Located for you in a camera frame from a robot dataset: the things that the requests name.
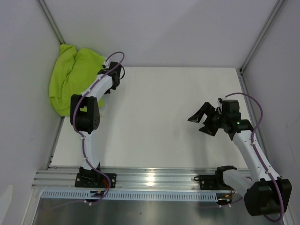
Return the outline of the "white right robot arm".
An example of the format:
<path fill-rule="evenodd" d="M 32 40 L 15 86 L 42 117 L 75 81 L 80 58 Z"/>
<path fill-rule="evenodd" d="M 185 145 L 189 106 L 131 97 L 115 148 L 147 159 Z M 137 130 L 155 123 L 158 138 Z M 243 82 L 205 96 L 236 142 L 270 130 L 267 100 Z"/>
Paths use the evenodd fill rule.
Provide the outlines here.
<path fill-rule="evenodd" d="M 238 100 L 221 100 L 217 108 L 205 102 L 188 121 L 199 123 L 203 116 L 206 119 L 200 132 L 215 136 L 221 129 L 228 134 L 250 173 L 247 178 L 233 165 L 219 166 L 213 176 L 215 186 L 221 190 L 231 188 L 237 191 L 251 216 L 284 215 L 292 185 L 288 179 L 282 179 L 268 162 L 250 121 L 241 118 Z"/>

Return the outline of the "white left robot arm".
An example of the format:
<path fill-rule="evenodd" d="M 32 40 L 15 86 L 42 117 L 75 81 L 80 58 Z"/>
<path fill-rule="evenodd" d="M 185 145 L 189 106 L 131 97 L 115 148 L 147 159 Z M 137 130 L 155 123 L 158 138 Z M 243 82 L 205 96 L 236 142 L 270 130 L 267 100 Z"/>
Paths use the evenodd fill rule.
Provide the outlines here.
<path fill-rule="evenodd" d="M 96 155 L 95 130 L 100 125 L 98 102 L 105 94 L 115 90 L 122 77 L 122 65 L 109 62 L 103 65 L 95 81 L 81 94 L 71 97 L 70 123 L 79 135 L 82 149 L 81 168 L 86 171 L 97 170 L 100 161 Z"/>

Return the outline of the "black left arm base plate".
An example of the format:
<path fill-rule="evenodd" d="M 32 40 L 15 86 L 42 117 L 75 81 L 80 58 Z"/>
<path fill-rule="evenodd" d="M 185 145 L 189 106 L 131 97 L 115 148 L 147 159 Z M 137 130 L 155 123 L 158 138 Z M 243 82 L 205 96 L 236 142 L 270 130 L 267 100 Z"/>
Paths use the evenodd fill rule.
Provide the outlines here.
<path fill-rule="evenodd" d="M 76 175 L 76 188 L 106 188 L 107 185 L 107 178 L 92 169 L 80 167 L 79 173 Z"/>

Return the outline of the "lime green shorts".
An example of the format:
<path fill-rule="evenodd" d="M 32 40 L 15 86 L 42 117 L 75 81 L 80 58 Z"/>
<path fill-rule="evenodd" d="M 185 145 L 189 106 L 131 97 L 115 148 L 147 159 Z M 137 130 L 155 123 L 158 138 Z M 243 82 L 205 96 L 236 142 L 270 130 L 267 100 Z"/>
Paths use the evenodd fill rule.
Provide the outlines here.
<path fill-rule="evenodd" d="M 60 45 L 49 83 L 49 102 L 59 116 L 70 116 L 72 95 L 81 94 L 95 81 L 104 62 L 105 56 L 89 48 Z"/>

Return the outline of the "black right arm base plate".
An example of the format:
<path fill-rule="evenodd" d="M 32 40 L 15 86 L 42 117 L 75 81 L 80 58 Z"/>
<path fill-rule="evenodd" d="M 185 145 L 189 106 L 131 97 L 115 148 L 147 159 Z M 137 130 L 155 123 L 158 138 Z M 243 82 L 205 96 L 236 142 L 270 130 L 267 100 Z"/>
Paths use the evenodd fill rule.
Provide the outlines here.
<path fill-rule="evenodd" d="M 231 190 L 231 187 L 224 183 L 223 178 L 216 175 L 198 175 L 194 177 L 201 190 Z"/>

